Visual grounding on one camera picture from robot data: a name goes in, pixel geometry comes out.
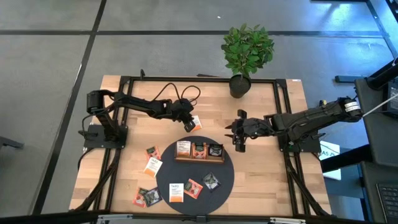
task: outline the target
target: gray floor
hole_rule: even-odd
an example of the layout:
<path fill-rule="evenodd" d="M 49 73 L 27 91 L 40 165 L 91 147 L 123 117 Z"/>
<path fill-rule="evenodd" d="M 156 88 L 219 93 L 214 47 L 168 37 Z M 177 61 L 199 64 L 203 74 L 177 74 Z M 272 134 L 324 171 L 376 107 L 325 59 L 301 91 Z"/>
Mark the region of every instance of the gray floor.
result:
<path fill-rule="evenodd" d="M 398 48 L 397 23 L 383 0 L 372 0 Z M 99 0 L 0 2 L 0 29 L 91 29 Z M 100 30 L 226 30 L 261 23 L 269 30 L 377 30 L 364 3 L 295 1 L 108 1 Z M 299 78 L 308 106 L 320 99 L 354 96 L 353 85 L 335 75 L 368 76 L 392 60 L 377 38 L 273 36 L 275 55 L 254 77 Z M 0 151 L 0 217 L 29 213 L 87 36 L 0 36 L 0 136 L 25 148 Z M 68 210 L 83 140 L 77 131 L 86 115 L 85 94 L 99 88 L 103 75 L 229 77 L 220 35 L 97 36 L 73 110 L 44 212 Z M 367 143 L 363 123 L 330 126 L 326 141 L 352 148 Z M 358 201 L 331 199 L 333 213 L 360 218 Z M 338 205 L 357 208 L 349 216 Z"/>

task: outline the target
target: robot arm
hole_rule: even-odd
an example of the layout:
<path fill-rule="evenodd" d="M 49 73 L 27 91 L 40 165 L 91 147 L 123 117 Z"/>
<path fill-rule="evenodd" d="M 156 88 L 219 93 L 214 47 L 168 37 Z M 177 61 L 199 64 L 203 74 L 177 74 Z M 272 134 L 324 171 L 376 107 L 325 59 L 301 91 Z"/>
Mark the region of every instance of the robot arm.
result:
<path fill-rule="evenodd" d="M 240 118 L 226 127 L 226 129 L 231 129 L 233 134 L 226 136 L 233 139 L 237 151 L 244 152 L 244 143 L 247 138 L 287 135 L 289 141 L 295 144 L 308 138 L 319 138 L 321 135 L 316 134 L 319 129 L 339 121 L 357 122 L 362 115 L 358 102 L 349 97 L 338 98 L 326 105 L 299 113 L 267 115 L 264 119 L 246 119 L 246 112 L 238 110 Z"/>
<path fill-rule="evenodd" d="M 109 96 L 114 100 L 108 107 L 104 105 L 105 96 Z M 147 101 L 121 92 L 95 90 L 87 94 L 87 112 L 90 115 L 96 116 L 102 124 L 105 141 L 117 141 L 120 138 L 118 121 L 117 119 L 111 119 L 109 112 L 122 107 L 145 112 L 148 116 L 155 119 L 182 121 L 186 132 L 190 132 L 195 127 L 192 115 L 190 114 L 193 106 L 185 98 L 179 98 L 174 102 L 170 99 Z"/>

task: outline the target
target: black flower pot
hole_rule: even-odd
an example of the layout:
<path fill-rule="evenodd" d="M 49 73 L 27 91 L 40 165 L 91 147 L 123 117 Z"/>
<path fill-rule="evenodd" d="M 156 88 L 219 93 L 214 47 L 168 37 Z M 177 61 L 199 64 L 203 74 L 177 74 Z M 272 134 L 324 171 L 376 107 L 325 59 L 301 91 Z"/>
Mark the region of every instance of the black flower pot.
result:
<path fill-rule="evenodd" d="M 234 98 L 240 98 L 250 90 L 250 78 L 242 75 L 234 75 L 229 80 L 229 93 Z"/>

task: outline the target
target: potted plant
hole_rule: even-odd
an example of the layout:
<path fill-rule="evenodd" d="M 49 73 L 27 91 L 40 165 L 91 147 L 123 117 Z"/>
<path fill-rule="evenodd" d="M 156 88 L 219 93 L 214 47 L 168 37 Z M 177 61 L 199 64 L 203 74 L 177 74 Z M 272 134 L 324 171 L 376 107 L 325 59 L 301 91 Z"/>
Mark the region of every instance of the potted plant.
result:
<path fill-rule="evenodd" d="M 242 97 L 251 87 L 250 73 L 256 73 L 267 62 L 272 60 L 274 43 L 268 38 L 265 28 L 258 30 L 260 25 L 252 28 L 246 23 L 240 29 L 230 28 L 224 36 L 225 66 L 232 69 L 233 76 L 229 80 L 229 92 L 235 98 Z"/>

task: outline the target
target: green plant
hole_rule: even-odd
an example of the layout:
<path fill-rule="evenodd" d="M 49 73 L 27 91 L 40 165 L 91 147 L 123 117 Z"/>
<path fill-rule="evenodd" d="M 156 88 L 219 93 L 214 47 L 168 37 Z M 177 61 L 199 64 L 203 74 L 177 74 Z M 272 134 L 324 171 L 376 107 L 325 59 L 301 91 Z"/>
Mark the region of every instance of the green plant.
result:
<path fill-rule="evenodd" d="M 259 26 L 252 29 L 245 23 L 240 29 L 230 28 L 229 34 L 224 36 L 226 44 L 221 49 L 228 61 L 225 66 L 232 69 L 233 75 L 241 72 L 249 78 L 249 73 L 256 73 L 257 68 L 272 60 L 274 43 L 264 27 L 258 30 Z"/>

